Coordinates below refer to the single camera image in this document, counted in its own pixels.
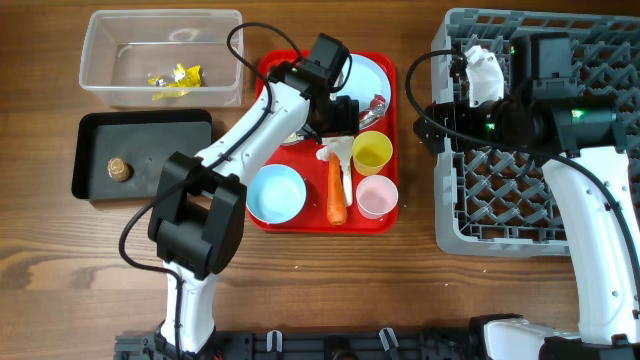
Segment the yellow foil wrapper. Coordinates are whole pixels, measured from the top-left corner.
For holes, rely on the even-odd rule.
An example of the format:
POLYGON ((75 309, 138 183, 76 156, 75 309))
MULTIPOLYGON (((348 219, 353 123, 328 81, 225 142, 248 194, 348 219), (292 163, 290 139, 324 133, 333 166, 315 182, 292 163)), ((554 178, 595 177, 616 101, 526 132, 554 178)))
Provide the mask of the yellow foil wrapper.
POLYGON ((187 95, 191 88, 198 88, 202 85, 200 70, 200 65, 186 68, 182 64, 176 64, 171 75, 150 78, 148 83, 152 87, 162 88, 162 91, 155 92, 151 99, 159 101, 187 95))

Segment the light blue bowl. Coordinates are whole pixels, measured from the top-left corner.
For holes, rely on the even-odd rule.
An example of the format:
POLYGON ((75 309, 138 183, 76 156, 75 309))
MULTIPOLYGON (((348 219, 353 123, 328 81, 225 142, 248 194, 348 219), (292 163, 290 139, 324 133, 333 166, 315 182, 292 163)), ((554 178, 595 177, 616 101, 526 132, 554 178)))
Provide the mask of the light blue bowl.
POLYGON ((283 164, 263 166, 247 193, 249 213, 266 224, 282 224, 295 218, 306 203, 307 189, 301 175, 283 164))

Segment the white tissue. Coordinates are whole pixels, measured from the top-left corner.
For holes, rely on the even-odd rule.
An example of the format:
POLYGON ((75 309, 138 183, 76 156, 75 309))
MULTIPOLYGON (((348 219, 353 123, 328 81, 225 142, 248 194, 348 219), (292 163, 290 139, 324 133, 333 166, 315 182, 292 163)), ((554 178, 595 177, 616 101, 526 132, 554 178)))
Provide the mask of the white tissue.
POLYGON ((330 154, 335 154, 341 163, 348 163, 353 154, 353 136, 326 137, 322 139, 320 148, 316 152, 316 158, 328 161, 330 154))

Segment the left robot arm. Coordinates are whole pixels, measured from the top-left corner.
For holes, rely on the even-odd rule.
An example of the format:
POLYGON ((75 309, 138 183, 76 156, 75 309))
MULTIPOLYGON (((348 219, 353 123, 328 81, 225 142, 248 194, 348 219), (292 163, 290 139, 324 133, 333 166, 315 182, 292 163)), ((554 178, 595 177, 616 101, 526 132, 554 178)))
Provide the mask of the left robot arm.
POLYGON ((319 35, 308 56, 264 76, 259 98, 219 140, 165 162, 148 227, 170 281, 167 316, 155 335, 164 357, 210 354, 216 277, 240 245, 247 189, 273 153, 296 132, 316 141, 358 132, 357 101, 338 93, 350 58, 339 40, 319 35))

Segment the brown round food piece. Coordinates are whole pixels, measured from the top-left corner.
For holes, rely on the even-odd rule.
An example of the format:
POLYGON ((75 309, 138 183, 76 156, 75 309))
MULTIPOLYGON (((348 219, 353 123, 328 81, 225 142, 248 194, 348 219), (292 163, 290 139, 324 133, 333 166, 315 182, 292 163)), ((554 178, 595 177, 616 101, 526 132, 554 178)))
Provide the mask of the brown round food piece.
POLYGON ((113 157, 108 161, 107 171, 109 177, 117 182, 125 182, 132 175, 131 166, 119 157, 113 157))

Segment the red foil wrapper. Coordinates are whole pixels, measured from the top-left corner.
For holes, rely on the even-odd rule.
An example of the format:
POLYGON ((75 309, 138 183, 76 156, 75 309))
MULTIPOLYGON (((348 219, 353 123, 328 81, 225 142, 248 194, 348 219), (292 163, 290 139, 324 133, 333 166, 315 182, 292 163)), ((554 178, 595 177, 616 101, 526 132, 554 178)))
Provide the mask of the red foil wrapper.
POLYGON ((368 107, 359 113, 359 129, 364 130, 374 125, 386 114, 387 101, 381 95, 376 95, 369 103, 368 107))

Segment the green bowl with rice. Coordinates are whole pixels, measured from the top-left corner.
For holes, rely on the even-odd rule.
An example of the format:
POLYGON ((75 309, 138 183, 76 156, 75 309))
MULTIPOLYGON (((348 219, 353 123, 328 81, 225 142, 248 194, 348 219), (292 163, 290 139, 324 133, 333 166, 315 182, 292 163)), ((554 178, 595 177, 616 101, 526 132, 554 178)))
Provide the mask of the green bowl with rice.
POLYGON ((282 146, 292 146, 305 140, 305 134, 301 131, 291 134, 282 143, 282 146))

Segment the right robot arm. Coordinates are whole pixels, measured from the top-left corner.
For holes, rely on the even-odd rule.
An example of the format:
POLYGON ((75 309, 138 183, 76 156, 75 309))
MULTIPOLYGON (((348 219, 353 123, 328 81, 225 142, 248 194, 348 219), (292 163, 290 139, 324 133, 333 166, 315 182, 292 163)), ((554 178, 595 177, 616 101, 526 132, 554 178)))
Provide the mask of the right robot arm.
POLYGON ((509 67, 473 47, 457 58, 464 101, 418 106, 420 125, 467 148, 525 153, 542 169, 563 222, 579 297, 574 333, 519 315, 475 317, 480 359, 635 359, 639 226, 623 121, 606 96, 580 94, 564 32, 514 38, 509 67))

